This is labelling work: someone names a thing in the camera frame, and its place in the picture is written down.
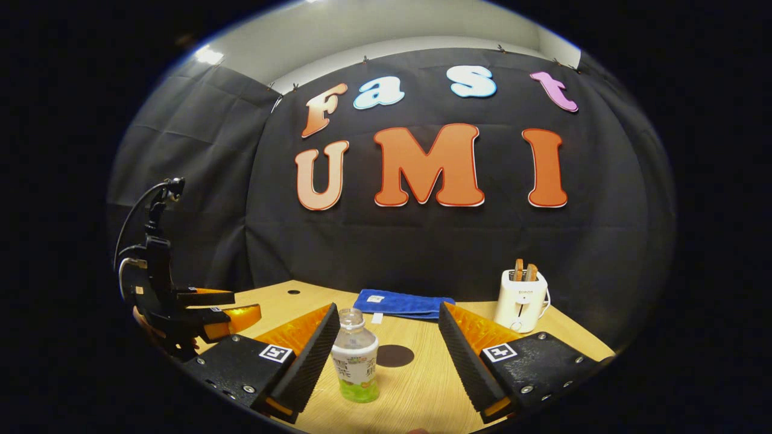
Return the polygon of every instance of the table surface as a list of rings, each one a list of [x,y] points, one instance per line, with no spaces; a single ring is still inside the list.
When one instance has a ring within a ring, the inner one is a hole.
[[[300,293],[290,294],[289,290]],[[357,296],[357,293],[291,280],[237,293],[236,303],[220,307],[225,309],[259,303],[262,319],[239,333],[256,337],[330,302],[335,303],[338,309],[352,307]],[[496,301],[457,302],[456,305],[487,318],[493,318],[496,310]],[[426,429],[431,434],[467,433],[503,420],[483,424],[453,366],[436,321],[384,316],[381,324],[372,324],[372,314],[365,314],[364,317],[367,329],[378,336],[381,345],[396,344],[410,348],[415,359],[399,368],[377,366],[376,379],[381,395],[373,402],[357,404],[340,395],[337,373],[331,359],[327,358],[317,386],[306,409],[298,415],[294,428],[311,434],[405,434],[417,428]],[[536,329],[528,334],[539,331],[552,334],[596,361],[615,355],[606,344],[555,306],[547,309]],[[200,338],[197,343],[200,352],[213,346]]]

